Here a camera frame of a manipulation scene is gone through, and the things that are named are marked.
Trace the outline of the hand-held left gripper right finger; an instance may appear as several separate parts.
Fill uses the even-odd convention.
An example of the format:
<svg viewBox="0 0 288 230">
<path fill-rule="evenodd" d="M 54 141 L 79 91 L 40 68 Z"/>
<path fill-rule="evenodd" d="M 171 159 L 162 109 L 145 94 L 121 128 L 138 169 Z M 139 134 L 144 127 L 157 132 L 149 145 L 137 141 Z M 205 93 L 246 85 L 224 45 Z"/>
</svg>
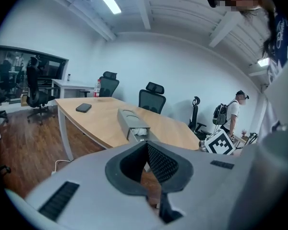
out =
<svg viewBox="0 0 288 230">
<path fill-rule="evenodd" d="M 165 223 L 182 217 L 170 206 L 168 195 L 182 191 L 193 175 L 192 164 L 184 157 L 152 142 L 147 143 L 148 164 L 161 185 L 159 216 Z"/>
</svg>

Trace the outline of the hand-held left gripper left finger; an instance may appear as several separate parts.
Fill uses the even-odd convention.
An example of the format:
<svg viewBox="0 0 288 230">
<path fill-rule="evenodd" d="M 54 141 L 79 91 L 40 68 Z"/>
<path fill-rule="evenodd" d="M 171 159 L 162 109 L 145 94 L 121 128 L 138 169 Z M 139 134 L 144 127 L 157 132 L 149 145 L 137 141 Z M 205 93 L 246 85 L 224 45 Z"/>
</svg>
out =
<svg viewBox="0 0 288 230">
<path fill-rule="evenodd" d="M 129 196 L 147 196 L 141 185 L 144 166 L 148 162 L 147 142 L 142 141 L 112 157 L 105 166 L 108 181 L 121 193 Z"/>
</svg>

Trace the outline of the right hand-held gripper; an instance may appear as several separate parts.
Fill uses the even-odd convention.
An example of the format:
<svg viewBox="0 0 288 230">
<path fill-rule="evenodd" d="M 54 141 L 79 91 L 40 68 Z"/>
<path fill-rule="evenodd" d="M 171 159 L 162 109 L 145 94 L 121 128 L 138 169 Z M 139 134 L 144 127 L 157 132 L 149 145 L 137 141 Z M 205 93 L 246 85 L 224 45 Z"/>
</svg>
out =
<svg viewBox="0 0 288 230">
<path fill-rule="evenodd" d="M 230 155 L 236 149 L 224 130 L 218 129 L 204 140 L 209 153 Z"/>
</svg>

